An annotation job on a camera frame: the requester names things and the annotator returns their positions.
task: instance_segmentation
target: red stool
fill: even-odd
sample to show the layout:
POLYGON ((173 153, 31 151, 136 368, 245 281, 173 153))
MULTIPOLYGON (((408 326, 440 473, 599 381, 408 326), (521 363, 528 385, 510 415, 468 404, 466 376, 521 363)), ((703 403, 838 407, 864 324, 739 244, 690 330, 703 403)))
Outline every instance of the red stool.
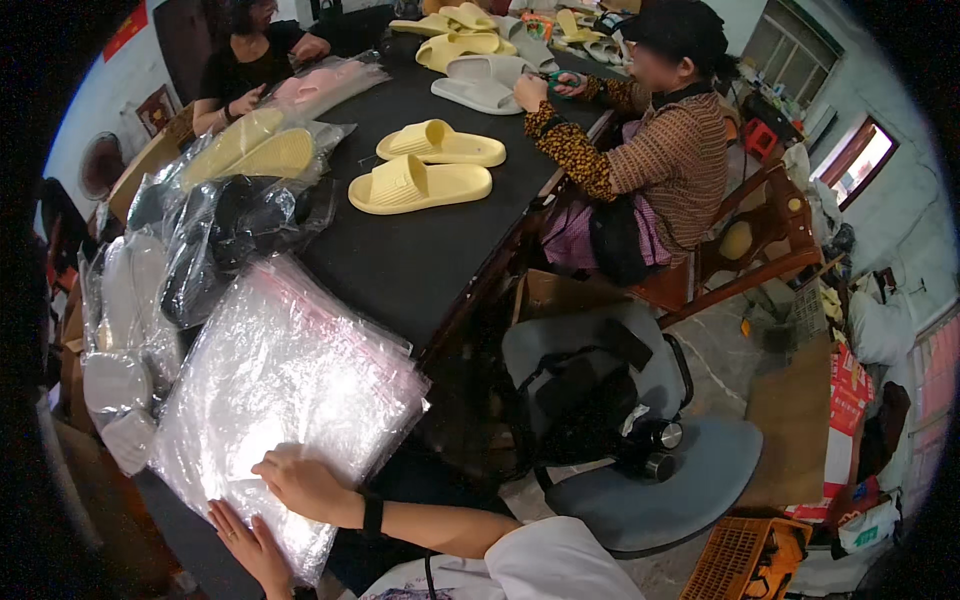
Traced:
POLYGON ((756 156, 760 162, 767 159, 774 146, 777 145, 777 135, 759 119, 751 119, 743 131, 747 152, 756 156))

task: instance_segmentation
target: black t-shirt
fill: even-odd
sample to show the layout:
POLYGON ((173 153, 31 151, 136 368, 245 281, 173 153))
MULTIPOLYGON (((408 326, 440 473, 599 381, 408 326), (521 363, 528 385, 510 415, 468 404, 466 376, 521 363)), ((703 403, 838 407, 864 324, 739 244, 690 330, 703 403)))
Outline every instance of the black t-shirt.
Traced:
POLYGON ((222 105, 233 102, 255 87, 266 84, 270 89, 294 76, 287 54, 293 49, 303 30, 297 21, 271 23, 264 32, 270 47, 253 62, 240 62, 227 44, 210 56, 200 81, 200 98, 218 98, 222 105))

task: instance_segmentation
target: scissors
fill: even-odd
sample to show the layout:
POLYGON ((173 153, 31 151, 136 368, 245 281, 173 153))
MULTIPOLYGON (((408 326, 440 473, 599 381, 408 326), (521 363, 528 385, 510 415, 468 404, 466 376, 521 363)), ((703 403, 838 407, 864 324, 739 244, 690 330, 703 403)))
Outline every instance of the scissors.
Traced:
MULTIPOLYGON (((577 73, 577 72, 575 72, 575 71, 567 71, 567 70, 565 70, 565 69, 564 69, 564 70, 560 70, 560 71, 555 71, 555 72, 553 72, 553 73, 544 73, 544 74, 542 74, 542 75, 540 75, 540 76, 541 76, 541 77, 543 78, 543 80, 546 82, 547 87, 550 88, 550 91, 552 91, 552 92, 554 92, 554 93, 557 93, 557 91, 556 91, 557 85, 569 85, 570 87, 576 87, 577 85, 579 85, 579 84, 581 84, 581 83, 583 82, 583 76, 582 76, 580 73, 577 73), (576 77, 578 83, 573 84, 572 82, 562 82, 562 81, 560 81, 560 76, 561 76, 561 75, 564 75, 564 74, 566 74, 566 73, 569 73, 570 75, 573 75, 574 77, 576 77)), ((563 98, 564 100, 572 100, 572 98, 571 98, 570 96, 563 96, 563 94, 557 94, 557 95, 560 96, 561 98, 563 98)))

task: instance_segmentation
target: hand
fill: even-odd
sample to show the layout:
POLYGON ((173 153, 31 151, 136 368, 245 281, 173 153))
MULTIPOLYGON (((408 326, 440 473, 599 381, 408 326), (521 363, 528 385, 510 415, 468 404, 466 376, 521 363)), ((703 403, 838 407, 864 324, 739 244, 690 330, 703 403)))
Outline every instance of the hand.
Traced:
POLYGON ((243 96, 240 96, 236 100, 230 103, 230 114, 238 117, 247 114, 253 107, 256 106, 256 103, 260 102, 260 94, 263 93, 263 90, 266 89, 267 85, 262 84, 260 87, 255 87, 250 90, 243 96))
POLYGON ((293 572, 276 546, 273 534, 259 516, 252 519, 253 532, 223 500, 210 500, 207 516, 217 528, 217 537, 237 560, 260 583, 267 598, 290 597, 293 572))
POLYGON ((279 445, 250 471, 262 477, 294 513, 337 527, 363 529, 363 496, 344 488, 320 461, 301 458, 301 451, 299 445, 279 445))
POLYGON ((297 62, 305 62, 312 59, 322 59, 330 54, 330 42, 322 37, 304 37, 301 43, 294 47, 294 57, 297 62))
POLYGON ((514 99, 527 112, 540 110, 540 103, 546 100, 547 84, 531 73, 524 73, 514 85, 514 99))
POLYGON ((555 85, 553 91, 567 98, 578 96, 587 89, 587 76, 580 73, 561 73, 557 81, 563 85, 555 85))

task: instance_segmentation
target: plastic basket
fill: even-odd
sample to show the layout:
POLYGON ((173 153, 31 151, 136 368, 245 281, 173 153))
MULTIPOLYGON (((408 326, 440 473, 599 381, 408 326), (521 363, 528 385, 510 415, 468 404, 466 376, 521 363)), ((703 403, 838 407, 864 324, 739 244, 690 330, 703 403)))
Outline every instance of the plastic basket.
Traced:
MULTIPOLYGON (((704 548, 697 568, 686 582, 680 600, 740 600, 750 584, 756 563, 772 529, 788 531, 798 529, 804 536, 804 548, 810 541, 813 529, 796 521, 784 518, 736 518, 725 517, 713 527, 707 547, 704 548)), ((782 578, 800 564, 803 557, 786 551, 774 558, 779 563, 778 575, 782 578)), ((778 597, 774 590, 772 596, 778 597)))

